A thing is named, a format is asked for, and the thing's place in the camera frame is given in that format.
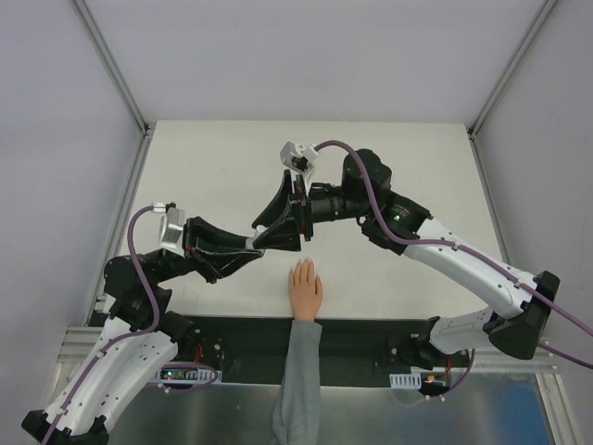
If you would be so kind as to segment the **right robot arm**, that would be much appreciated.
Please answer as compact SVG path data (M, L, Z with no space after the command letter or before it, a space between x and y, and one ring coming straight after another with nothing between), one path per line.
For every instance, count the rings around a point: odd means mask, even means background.
M256 249L299 251L317 223L356 220L375 246L423 263L463 286L486 307L456 317L428 319L421 333L397 346L400 359L432 369L462 350L495 347L518 360L532 359L560 286L548 271L521 271L467 245L425 207L392 191L392 172L370 149L345 143L341 184L314 183L322 149L288 143L281 186L252 223Z

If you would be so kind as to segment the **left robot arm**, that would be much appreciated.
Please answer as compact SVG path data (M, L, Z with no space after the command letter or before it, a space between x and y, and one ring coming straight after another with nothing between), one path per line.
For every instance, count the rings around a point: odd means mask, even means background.
M214 284L261 258L258 226L251 237L222 231L205 220L186 218L168 205L138 210L160 214L159 248L139 255L133 235L129 252L104 268L105 291L113 298L98 340L63 392L43 410L30 411L22 428L40 444L105 444L126 407L172 359L196 349L195 326L169 311L171 291L160 283L197 272Z

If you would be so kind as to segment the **grey sleeved forearm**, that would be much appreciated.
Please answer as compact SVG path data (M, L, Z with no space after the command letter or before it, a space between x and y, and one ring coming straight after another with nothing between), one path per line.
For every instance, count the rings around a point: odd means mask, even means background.
M321 421L322 327L294 320L271 420L271 444L316 444Z

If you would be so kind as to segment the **mannequin hand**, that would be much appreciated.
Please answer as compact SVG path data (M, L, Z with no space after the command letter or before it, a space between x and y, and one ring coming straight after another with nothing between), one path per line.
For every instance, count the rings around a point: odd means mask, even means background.
M322 280L312 259L299 261L288 275L288 295L295 320L313 322L322 305Z

